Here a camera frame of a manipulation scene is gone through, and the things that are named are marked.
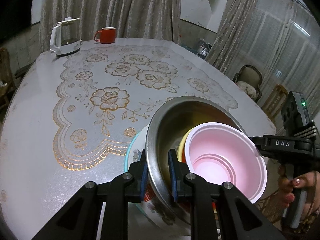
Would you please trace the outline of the right hand with painted nails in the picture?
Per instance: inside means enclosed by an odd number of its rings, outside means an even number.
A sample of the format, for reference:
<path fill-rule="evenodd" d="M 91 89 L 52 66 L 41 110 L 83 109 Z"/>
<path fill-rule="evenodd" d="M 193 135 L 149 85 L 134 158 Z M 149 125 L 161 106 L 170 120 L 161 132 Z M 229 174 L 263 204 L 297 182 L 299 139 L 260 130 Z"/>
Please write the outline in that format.
<path fill-rule="evenodd" d="M 307 198 L 300 220 L 306 219 L 309 215 L 319 209 L 319 172 L 312 171 L 298 176 L 292 180 L 285 177 L 285 168 L 278 169 L 278 193 L 277 199 L 281 208 L 288 208 L 295 200 L 292 191 L 294 189 L 305 189 Z"/>

